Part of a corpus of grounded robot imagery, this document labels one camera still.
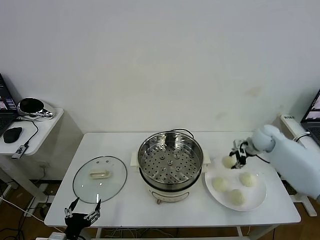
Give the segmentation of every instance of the laptop screen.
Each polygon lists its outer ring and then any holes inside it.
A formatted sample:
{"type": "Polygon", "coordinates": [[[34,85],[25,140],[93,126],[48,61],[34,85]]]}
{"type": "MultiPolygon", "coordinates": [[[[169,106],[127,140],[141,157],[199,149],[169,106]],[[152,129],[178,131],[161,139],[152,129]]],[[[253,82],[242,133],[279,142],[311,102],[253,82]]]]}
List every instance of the laptop screen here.
{"type": "Polygon", "coordinates": [[[12,99],[10,92],[0,74],[0,112],[17,110],[17,106],[12,99]]]}
{"type": "Polygon", "coordinates": [[[319,122],[320,121],[320,90],[316,94],[308,111],[304,115],[301,122],[319,122]]]}

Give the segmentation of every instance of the white plate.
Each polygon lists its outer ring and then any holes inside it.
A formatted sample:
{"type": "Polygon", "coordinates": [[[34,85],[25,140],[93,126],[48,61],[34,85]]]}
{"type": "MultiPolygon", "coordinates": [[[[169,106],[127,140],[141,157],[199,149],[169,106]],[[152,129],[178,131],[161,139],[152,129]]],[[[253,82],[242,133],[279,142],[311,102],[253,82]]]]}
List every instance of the white plate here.
{"type": "Polygon", "coordinates": [[[259,174],[252,172],[246,166],[242,169],[228,169],[222,164],[222,158],[215,158],[208,166],[208,171],[204,174],[205,184],[212,196],[222,205],[236,211],[247,212],[258,208],[267,197],[266,184],[259,174]],[[257,183],[255,186],[247,187],[242,185],[239,176],[241,173],[249,172],[256,175],[257,183]],[[229,189],[226,192],[217,192],[212,186],[214,178],[221,177],[228,181],[229,189]],[[233,205],[229,200],[229,191],[240,189],[246,196],[246,202],[241,206],[233,205]]]}

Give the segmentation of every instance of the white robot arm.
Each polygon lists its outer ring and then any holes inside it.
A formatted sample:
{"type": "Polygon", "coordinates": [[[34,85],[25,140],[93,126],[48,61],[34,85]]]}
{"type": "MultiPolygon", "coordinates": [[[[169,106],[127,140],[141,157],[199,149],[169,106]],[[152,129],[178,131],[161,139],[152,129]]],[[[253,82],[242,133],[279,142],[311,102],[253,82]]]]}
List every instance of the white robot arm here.
{"type": "Polygon", "coordinates": [[[270,164],[298,192],[320,203],[320,155],[286,138],[278,128],[265,125],[252,137],[235,141],[230,156],[236,155],[235,168],[246,164],[246,158],[264,153],[270,164]]]}

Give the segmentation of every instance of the metal bowl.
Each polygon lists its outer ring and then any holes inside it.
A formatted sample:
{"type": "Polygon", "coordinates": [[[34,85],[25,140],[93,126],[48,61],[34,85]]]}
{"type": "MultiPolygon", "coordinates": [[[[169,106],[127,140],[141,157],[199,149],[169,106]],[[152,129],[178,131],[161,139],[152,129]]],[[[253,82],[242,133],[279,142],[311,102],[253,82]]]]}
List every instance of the metal bowl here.
{"type": "Polygon", "coordinates": [[[138,151],[143,179],[164,192],[178,192],[199,177],[203,152],[192,137],[176,131],[156,133],[146,139],[138,151]]]}

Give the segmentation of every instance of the laptop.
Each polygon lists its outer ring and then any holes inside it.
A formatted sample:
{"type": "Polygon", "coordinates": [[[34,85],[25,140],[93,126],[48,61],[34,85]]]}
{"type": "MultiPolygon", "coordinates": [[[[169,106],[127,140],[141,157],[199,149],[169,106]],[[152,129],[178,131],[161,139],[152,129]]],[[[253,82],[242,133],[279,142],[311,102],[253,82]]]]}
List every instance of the laptop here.
{"type": "Polygon", "coordinates": [[[17,117],[17,106],[0,74],[0,136],[17,117]]]}
{"type": "Polygon", "coordinates": [[[301,125],[311,133],[311,137],[320,146],[320,90],[303,116],[301,125]]]}

